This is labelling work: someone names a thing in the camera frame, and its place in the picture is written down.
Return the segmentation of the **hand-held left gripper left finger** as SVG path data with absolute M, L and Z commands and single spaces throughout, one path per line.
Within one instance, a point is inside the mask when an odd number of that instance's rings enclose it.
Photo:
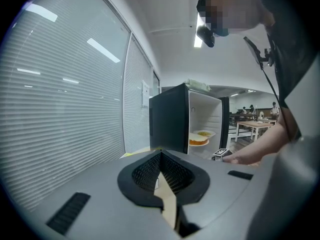
M 141 207 L 119 190 L 118 174 L 148 152 L 92 166 L 58 187 L 29 214 L 52 240 L 180 240 L 158 208 Z M 90 196 L 69 231 L 61 235 L 46 223 L 74 194 Z

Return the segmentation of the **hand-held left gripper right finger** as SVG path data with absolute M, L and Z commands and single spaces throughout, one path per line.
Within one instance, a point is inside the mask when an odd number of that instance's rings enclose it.
M 252 219 L 266 193 L 276 155 L 259 166 L 213 161 L 169 150 L 174 158 L 207 172 L 210 185 L 201 200 L 183 206 L 198 230 L 181 240 L 247 240 Z

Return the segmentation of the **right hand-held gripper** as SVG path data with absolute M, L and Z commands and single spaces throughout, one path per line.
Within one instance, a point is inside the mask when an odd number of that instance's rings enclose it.
M 211 157 L 211 159 L 213 161 L 222 161 L 224 157 L 227 157 L 227 156 L 230 156 L 232 155 L 233 153 L 229 150 L 229 149 L 226 149 L 226 148 L 221 148 L 219 150 L 217 150 L 213 156 Z

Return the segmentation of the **black mini fridge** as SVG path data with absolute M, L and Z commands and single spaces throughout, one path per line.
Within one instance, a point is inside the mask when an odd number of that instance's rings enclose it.
M 211 159 L 228 143 L 230 105 L 228 97 L 215 97 L 182 83 L 149 100 L 150 148 L 173 150 Z M 215 135 L 204 146 L 190 146 L 189 133 L 209 130 Z

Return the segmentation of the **person's right forearm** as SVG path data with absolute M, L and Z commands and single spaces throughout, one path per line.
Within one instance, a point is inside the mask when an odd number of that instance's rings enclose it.
M 286 128 L 282 124 L 276 123 L 253 143 L 223 157 L 222 161 L 231 164 L 251 165 L 259 162 L 266 155 L 277 153 L 288 142 Z

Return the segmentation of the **wooden table with white legs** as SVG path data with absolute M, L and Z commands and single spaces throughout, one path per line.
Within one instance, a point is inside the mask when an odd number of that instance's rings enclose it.
M 254 142 L 258 139 L 259 129 L 270 128 L 273 126 L 272 123 L 269 122 L 260 122 L 260 121 L 238 121 L 236 123 L 236 136 L 235 142 L 238 141 L 239 138 L 239 129 L 240 126 L 245 126 L 251 128 L 251 140 L 254 137 Z

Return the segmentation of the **green wet wipes pack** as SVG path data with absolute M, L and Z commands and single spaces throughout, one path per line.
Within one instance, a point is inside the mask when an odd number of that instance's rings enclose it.
M 190 85 L 190 86 L 193 86 L 195 88 L 198 88 L 198 89 L 201 89 L 201 90 L 204 90 L 204 91 L 207 91 L 209 92 L 211 90 L 210 86 L 203 83 L 203 82 L 199 82 L 197 80 L 194 80 L 194 79 L 190 79 L 188 78 L 187 80 L 184 81 L 184 83 L 186 85 Z

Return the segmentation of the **white paper notice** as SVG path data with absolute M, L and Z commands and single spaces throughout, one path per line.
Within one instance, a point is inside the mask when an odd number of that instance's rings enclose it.
M 142 106 L 149 107 L 149 99 L 150 99 L 150 87 L 149 85 L 143 80 L 142 81 Z

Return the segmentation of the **black chest-mounted device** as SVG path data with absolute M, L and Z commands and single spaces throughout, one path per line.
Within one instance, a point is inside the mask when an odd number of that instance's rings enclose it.
M 264 69 L 264 63 L 267 63 L 269 67 L 274 65 L 274 55 L 271 48 L 264 49 L 264 57 L 261 56 L 261 51 L 257 48 L 257 46 L 247 37 L 243 38 L 245 43 L 247 44 L 252 56 L 254 57 L 256 63 L 259 65 L 260 69 Z

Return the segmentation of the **ceiling light strip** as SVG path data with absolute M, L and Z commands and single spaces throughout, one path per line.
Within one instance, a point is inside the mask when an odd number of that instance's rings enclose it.
M 196 20 L 196 28 L 195 31 L 198 30 L 199 27 L 201 27 L 203 25 L 203 20 L 201 19 L 199 13 L 197 14 L 197 20 Z M 198 34 L 195 34 L 195 38 L 194 38 L 194 47 L 195 48 L 201 48 L 203 44 L 203 41 L 201 40 L 200 37 L 198 37 Z

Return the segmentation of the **person's black clothing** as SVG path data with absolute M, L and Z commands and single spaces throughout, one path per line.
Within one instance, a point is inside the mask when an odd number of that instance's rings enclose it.
M 291 140 L 294 135 L 290 124 L 294 120 L 285 114 L 285 109 L 288 108 L 285 98 L 314 62 L 316 49 L 304 23 L 288 0 L 261 0 L 261 3 L 274 18 L 274 23 L 266 27 L 266 32 L 275 62 L 283 126 Z

